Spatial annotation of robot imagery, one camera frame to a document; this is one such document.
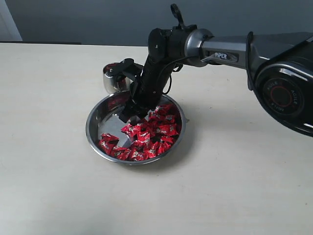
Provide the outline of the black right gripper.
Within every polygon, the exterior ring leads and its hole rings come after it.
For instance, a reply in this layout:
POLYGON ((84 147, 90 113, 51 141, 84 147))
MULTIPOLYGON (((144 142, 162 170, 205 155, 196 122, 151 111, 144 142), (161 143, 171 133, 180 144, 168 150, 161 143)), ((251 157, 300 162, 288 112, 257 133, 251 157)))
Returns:
POLYGON ((119 114, 123 123, 136 117, 144 119, 157 105, 170 74, 183 58, 182 48, 183 30, 155 28, 150 32, 142 73, 131 86, 131 97, 119 114))

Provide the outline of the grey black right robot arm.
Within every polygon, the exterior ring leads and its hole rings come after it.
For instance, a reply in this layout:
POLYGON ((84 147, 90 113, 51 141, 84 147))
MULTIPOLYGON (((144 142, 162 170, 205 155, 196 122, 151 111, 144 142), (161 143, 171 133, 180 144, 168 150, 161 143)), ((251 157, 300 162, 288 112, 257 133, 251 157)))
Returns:
POLYGON ((123 122, 153 110, 171 74, 181 66, 225 65, 246 71, 248 89, 277 122, 312 136, 312 33, 215 37, 207 29, 186 26, 177 5, 172 4, 171 11, 178 25, 150 32, 148 57, 119 116, 123 122))

